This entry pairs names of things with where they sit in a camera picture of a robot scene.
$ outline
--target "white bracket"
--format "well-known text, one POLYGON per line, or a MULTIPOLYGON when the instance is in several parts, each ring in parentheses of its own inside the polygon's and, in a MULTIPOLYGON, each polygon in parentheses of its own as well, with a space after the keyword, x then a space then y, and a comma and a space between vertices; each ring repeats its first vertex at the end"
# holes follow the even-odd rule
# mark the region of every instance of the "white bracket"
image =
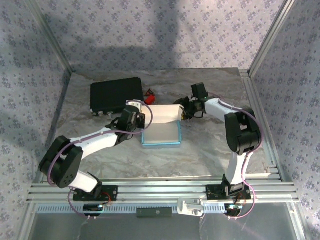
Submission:
POLYGON ((201 217, 204 214, 203 202, 200 199, 178 198, 178 214, 201 217))

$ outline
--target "black case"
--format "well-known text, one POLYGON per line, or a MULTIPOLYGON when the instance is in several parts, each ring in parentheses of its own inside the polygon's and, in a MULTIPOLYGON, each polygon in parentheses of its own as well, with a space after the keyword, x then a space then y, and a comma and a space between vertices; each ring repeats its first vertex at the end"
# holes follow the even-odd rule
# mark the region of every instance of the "black case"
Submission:
POLYGON ((95 82, 90 87, 90 110, 94 116, 121 113, 127 100, 144 101, 139 77, 95 82))

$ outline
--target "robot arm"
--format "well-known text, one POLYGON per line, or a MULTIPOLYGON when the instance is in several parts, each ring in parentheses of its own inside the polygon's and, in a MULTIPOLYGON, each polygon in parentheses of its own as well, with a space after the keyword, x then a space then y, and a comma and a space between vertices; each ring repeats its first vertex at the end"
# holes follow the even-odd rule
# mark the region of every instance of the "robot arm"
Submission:
POLYGON ((253 154, 251 151, 262 141, 259 126, 245 114, 255 116, 254 112, 251 108, 244 108, 244 111, 240 108, 234 109, 231 105, 221 103, 217 95, 209 97, 203 83, 192 85, 191 88, 194 100, 185 97, 177 100, 175 104, 184 107, 184 120, 192 119, 196 113, 202 112, 200 118, 209 114, 225 123, 226 140, 232 153, 221 186, 226 197, 236 194, 245 187, 245 176, 242 176, 242 172, 247 170, 253 154))
POLYGON ((141 104, 130 101, 121 117, 100 131, 77 138, 56 138, 42 159, 39 169, 46 176, 50 175, 51 181, 59 188, 71 187, 97 198, 101 194, 102 183, 92 174, 79 171, 81 161, 102 149, 121 144, 129 139, 130 133, 137 128, 143 129, 144 126, 145 115, 141 113, 141 104))

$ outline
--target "red clip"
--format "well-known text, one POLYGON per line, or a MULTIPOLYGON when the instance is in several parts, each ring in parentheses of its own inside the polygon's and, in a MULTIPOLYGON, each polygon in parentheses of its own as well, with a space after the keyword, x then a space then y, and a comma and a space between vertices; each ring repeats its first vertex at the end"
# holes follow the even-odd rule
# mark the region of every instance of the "red clip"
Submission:
POLYGON ((155 100, 156 100, 156 97, 154 95, 150 95, 144 102, 147 105, 151 105, 155 102, 155 100))
POLYGON ((146 93, 145 93, 145 95, 144 96, 146 96, 146 97, 148 97, 148 96, 155 96, 155 94, 154 94, 154 92, 153 91, 151 91, 151 89, 149 88, 149 90, 148 91, 146 91, 146 93))

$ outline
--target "floral pattern wall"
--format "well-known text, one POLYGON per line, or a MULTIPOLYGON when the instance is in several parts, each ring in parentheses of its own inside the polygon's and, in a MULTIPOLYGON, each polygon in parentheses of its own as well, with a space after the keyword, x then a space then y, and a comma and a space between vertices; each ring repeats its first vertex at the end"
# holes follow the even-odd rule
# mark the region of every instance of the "floral pattern wall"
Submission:
POLYGON ((0 10, 0 239, 14 239, 69 75, 23 0, 0 10))
POLYGON ((283 0, 38 0, 75 72, 248 69, 283 0))
POLYGON ((320 2, 299 0, 254 76, 286 173, 320 239, 320 2))

